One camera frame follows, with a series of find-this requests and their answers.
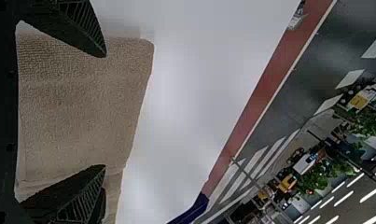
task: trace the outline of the tree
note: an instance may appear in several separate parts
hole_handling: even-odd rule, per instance
[[[365,107],[359,113],[348,113],[353,121],[350,133],[376,137],[376,110]]]
[[[315,189],[325,189],[328,179],[340,174],[354,175],[354,168],[343,160],[321,161],[309,173],[299,178],[297,191],[301,194],[308,194]]]

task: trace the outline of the car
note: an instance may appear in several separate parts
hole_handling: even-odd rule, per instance
[[[281,190],[283,193],[287,193],[290,189],[292,189],[296,183],[298,182],[298,179],[290,174],[290,175],[287,175],[283,181],[281,181],[281,183],[277,186],[277,188],[279,190]]]
[[[300,175],[304,175],[315,165],[318,153],[310,154],[307,153],[301,157],[301,159],[293,166],[293,169]]]

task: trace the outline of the white road marking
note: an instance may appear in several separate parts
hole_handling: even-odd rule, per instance
[[[266,168],[264,168],[264,170],[263,170],[262,174],[260,174],[260,176],[264,175],[267,172],[267,170],[269,170],[269,168],[274,164],[275,160],[277,160],[278,157],[280,157],[281,153],[283,153],[283,151],[286,149],[286,147],[293,140],[293,138],[296,136],[296,134],[298,134],[299,131],[300,131],[300,129],[297,129],[296,131],[294,131],[288,137],[288,139],[286,139],[286,141],[283,143],[283,145],[280,147],[280,149],[278,149],[278,151],[275,154],[275,156],[272,157],[272,160],[267,164]]]
[[[314,115],[317,115],[317,114],[319,114],[319,113],[321,113],[325,110],[330,109],[332,106],[334,106],[341,99],[341,97],[342,97],[342,94],[325,100],[325,102],[322,103],[321,106],[319,106],[319,108],[316,110]]]
[[[365,69],[349,71],[348,74],[342,79],[342,81],[337,85],[336,89],[343,88],[352,85],[356,80],[365,72]]]
[[[362,55],[363,59],[375,59],[376,58],[376,40],[370,45],[366,52]]]
[[[238,163],[241,165],[245,159],[239,161]],[[223,192],[225,187],[229,184],[233,176],[238,171],[238,166],[236,164],[232,164],[232,166],[229,167],[228,171],[223,175],[222,179],[217,184],[214,192],[210,196],[210,202],[208,203],[207,210],[211,210],[211,208],[214,206],[217,198],[219,195]]]
[[[274,146],[276,146],[277,148],[281,145],[281,143],[284,142],[284,139],[285,137],[283,137],[282,139],[278,140]],[[262,170],[262,172],[260,173],[260,175],[257,177],[257,178],[260,178],[261,176],[263,176],[267,170],[269,170],[270,166],[274,163],[274,161],[278,158],[278,156],[281,154],[281,152],[283,152],[283,148],[279,148],[277,153],[272,157],[272,159],[267,163],[266,167]]]

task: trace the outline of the pole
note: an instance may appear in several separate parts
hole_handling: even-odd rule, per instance
[[[287,222],[288,223],[290,223],[290,224],[293,224],[293,221],[292,221],[292,219],[289,217],[289,216],[287,216],[286,214],[285,214],[285,212],[280,208],[280,206],[272,199],[272,197],[270,197],[270,195],[267,193],[267,191],[265,190],[265,189],[263,189],[258,183],[257,183],[257,181],[255,181],[252,177],[251,177],[251,175],[249,174],[249,173],[247,173],[246,171],[245,171],[245,169],[243,169],[243,167],[234,159],[234,158],[231,158],[230,159],[235,165],[237,165],[237,167],[238,167],[238,169],[239,170],[241,170],[245,175],[246,175],[246,177],[248,177],[248,179],[249,180],[251,180],[253,183],[254,183],[254,185],[258,188],[258,189],[261,189],[263,192],[264,192],[264,194],[266,195],[266,197],[272,202],[272,205],[275,207],[275,209],[277,209],[281,214],[282,214],[282,216],[284,217],[284,218],[286,218],[286,220],[287,220]]]

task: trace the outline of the crosswalk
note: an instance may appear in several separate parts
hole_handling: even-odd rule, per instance
[[[298,132],[299,129],[289,136],[280,138],[272,147],[264,147],[257,151],[246,164],[244,170],[254,179],[265,175]],[[238,164],[242,165],[244,162],[245,159],[239,161]],[[244,189],[250,184],[251,180],[247,179],[246,175],[239,171],[236,164],[232,164],[211,195],[207,211],[210,211],[216,204],[222,204],[227,200],[232,200],[234,193]]]

